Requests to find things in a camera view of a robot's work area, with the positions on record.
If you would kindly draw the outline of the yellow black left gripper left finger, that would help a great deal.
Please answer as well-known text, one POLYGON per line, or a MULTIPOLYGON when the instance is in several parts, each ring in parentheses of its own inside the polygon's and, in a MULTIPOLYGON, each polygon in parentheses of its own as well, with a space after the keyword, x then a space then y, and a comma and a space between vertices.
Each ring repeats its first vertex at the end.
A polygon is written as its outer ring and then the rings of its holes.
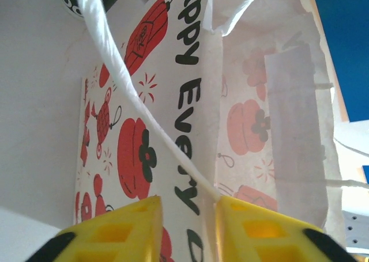
POLYGON ((151 196, 61 230, 28 261, 159 261, 161 198, 151 196))

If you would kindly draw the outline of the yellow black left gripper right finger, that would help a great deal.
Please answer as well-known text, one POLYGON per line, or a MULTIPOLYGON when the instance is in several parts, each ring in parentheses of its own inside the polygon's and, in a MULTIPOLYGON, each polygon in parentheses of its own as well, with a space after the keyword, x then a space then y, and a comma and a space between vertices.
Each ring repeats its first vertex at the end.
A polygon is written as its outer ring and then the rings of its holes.
POLYGON ((354 261, 331 236, 307 222, 248 202, 216 203, 220 261, 354 261))

